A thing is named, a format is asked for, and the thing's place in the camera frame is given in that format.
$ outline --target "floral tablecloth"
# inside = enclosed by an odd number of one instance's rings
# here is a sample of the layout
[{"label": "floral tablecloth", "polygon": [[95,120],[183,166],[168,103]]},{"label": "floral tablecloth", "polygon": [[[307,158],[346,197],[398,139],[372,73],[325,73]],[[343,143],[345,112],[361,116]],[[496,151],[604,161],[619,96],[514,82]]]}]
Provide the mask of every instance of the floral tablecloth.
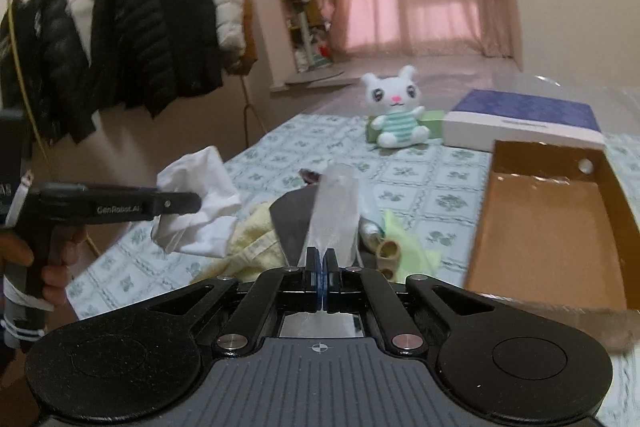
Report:
[{"label": "floral tablecloth", "polygon": [[[607,155],[640,217],[640,137],[607,137]],[[442,254],[436,276],[462,285],[490,164],[489,153],[429,146],[380,150],[364,139],[364,119],[300,114],[225,165],[241,191],[241,219],[256,203],[302,186],[300,168],[322,171],[329,162],[356,167],[382,208],[391,209]],[[171,254],[149,239],[150,224],[138,223],[67,289],[80,318],[185,286],[203,268],[202,257]],[[640,347],[614,357],[615,380],[598,417],[609,427],[640,425],[636,373]]]}]

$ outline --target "finger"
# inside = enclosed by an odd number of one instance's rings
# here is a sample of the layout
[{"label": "finger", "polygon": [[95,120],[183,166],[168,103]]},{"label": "finger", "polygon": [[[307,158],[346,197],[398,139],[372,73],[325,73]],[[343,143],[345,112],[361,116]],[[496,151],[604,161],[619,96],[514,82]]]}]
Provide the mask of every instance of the finger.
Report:
[{"label": "finger", "polygon": [[66,266],[73,266],[78,262],[79,258],[80,253],[78,251],[78,245],[71,241],[67,241],[60,250],[60,261],[62,261],[62,264],[65,264]]},{"label": "finger", "polygon": [[66,302],[66,292],[63,288],[53,288],[53,286],[44,286],[42,289],[44,299],[54,306],[62,306]]},{"label": "finger", "polygon": [[64,288],[71,282],[71,274],[66,266],[48,265],[42,268],[42,280],[49,286]]},{"label": "finger", "polygon": [[71,237],[71,241],[79,245],[80,243],[84,243],[86,241],[86,228],[81,227],[74,232],[74,235]]},{"label": "finger", "polygon": [[12,263],[31,266],[31,248],[13,232],[0,232],[0,257]]}]

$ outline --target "white plush toy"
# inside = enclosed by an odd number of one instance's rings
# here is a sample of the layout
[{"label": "white plush toy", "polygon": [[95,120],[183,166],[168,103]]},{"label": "white plush toy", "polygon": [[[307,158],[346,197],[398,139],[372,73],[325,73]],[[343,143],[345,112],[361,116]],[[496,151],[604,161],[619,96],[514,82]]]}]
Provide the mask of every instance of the white plush toy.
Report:
[{"label": "white plush toy", "polygon": [[378,78],[367,73],[362,77],[370,114],[376,116],[371,127],[382,131],[378,136],[380,147],[397,149],[429,139],[429,129],[417,121],[424,108],[419,105],[420,91],[412,82],[414,73],[413,66],[405,66],[398,76]]}]

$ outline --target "black robotic gripper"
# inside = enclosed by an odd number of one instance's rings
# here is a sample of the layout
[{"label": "black robotic gripper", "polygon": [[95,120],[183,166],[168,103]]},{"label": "black robotic gripper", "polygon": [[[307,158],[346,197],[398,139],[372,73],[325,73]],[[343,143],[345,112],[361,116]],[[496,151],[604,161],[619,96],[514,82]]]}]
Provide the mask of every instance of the black robotic gripper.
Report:
[{"label": "black robotic gripper", "polygon": [[[359,315],[365,336],[278,336],[319,310]],[[26,377],[46,427],[588,427],[612,367],[571,327],[312,248],[255,283],[217,277],[55,330]]]}]

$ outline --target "black jacket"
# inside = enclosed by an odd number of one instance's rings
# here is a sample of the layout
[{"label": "black jacket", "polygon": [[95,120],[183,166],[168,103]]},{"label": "black jacket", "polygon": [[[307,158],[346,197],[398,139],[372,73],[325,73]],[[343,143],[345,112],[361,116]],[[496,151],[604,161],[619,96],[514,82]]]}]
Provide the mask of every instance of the black jacket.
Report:
[{"label": "black jacket", "polygon": [[[88,61],[67,0],[14,0],[14,27],[25,88],[40,133],[76,143],[95,131],[88,100]],[[0,82],[6,107],[22,107],[8,17],[0,25]]]},{"label": "black jacket", "polygon": [[177,97],[174,60],[160,0],[94,0],[94,107],[143,103],[152,116]]},{"label": "black jacket", "polygon": [[197,96],[222,86],[222,62],[213,1],[160,2],[169,31],[178,95]]}]

